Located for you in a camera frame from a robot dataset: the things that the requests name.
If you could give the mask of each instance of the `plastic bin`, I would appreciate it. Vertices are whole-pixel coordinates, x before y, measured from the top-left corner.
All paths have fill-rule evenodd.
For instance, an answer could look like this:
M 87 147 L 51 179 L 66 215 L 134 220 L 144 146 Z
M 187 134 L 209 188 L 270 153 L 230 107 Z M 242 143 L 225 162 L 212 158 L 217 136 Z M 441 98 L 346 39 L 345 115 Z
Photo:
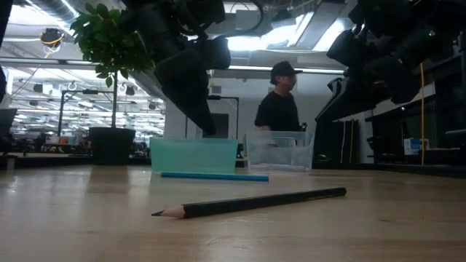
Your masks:
M 309 172 L 314 135 L 251 130 L 246 135 L 246 151 L 250 172 Z
M 154 172 L 234 174 L 237 140 L 151 138 Z

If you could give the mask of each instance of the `potted plant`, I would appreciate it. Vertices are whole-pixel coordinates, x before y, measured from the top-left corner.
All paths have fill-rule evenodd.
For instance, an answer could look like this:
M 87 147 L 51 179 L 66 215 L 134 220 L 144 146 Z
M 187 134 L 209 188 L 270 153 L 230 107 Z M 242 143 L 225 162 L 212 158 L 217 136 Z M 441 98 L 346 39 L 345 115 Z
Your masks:
M 146 71 L 152 62 L 146 55 L 137 33 L 122 30 L 119 25 L 121 11 L 108 10 L 104 4 L 96 7 L 86 4 L 87 13 L 70 25 L 75 44 L 79 45 L 82 59 L 97 63 L 97 77 L 105 79 L 107 87 L 113 85 L 114 102 L 111 127 L 91 127 L 90 141 L 95 164 L 127 164 L 135 130 L 117 128 L 118 73 L 128 78 L 128 71 Z

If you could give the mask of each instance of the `wooden table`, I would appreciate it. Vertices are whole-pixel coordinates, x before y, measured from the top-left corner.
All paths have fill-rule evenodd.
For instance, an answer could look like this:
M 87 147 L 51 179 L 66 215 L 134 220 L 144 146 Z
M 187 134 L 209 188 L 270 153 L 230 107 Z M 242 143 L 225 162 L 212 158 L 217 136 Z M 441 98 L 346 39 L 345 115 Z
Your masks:
M 466 180 L 393 172 L 159 178 L 150 167 L 0 174 L 0 261 L 464 262 Z M 192 220 L 182 203 L 347 187 L 346 197 Z

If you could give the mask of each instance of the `robotic arm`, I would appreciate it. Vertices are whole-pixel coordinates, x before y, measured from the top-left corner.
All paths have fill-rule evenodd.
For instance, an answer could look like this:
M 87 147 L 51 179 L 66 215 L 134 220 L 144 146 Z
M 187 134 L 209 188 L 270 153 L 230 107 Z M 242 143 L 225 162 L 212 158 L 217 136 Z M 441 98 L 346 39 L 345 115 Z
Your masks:
M 413 69 L 453 55 L 453 43 L 466 29 L 462 0 L 359 0 L 327 56 L 347 66 L 343 79 L 328 84 L 333 96 L 317 116 L 332 121 L 371 110 L 391 98 L 411 101 L 421 82 Z
M 209 69 L 227 69 L 230 52 L 227 37 L 254 32 L 261 18 L 246 31 L 208 39 L 205 29 L 225 20 L 222 0 L 123 0 L 127 11 L 121 27 L 137 31 L 155 64 L 155 76 L 163 93 L 198 127 L 215 134 L 207 103 Z M 186 36 L 197 36 L 188 40 Z
M 225 20 L 221 0 L 123 0 L 127 12 L 121 26 L 137 31 L 154 61 L 164 94 L 208 134 L 215 127 L 207 104 L 208 69 L 230 64 L 227 37 L 208 39 L 204 32 Z M 463 0 L 358 0 L 344 31 L 327 53 L 347 66 L 344 78 L 328 84 L 333 96 L 317 116 L 332 121 L 370 110 L 390 99 L 406 103 L 420 88 L 412 71 L 422 61 L 452 55 L 452 43 L 466 29 Z M 188 40 L 186 36 L 197 36 Z

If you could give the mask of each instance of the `black pencil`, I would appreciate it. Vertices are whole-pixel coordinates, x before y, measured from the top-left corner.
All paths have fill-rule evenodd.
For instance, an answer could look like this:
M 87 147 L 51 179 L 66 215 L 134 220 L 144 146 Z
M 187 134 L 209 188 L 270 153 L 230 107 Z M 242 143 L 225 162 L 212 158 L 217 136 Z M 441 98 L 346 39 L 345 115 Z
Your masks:
M 213 202 L 184 204 L 152 214 L 153 216 L 167 216 L 173 218 L 197 218 L 206 215 L 250 210 L 276 205 L 286 205 L 313 199 L 340 197 L 347 193 L 345 188 L 330 188 L 316 191 L 304 191 L 269 196 L 256 196 L 243 199 L 228 199 Z

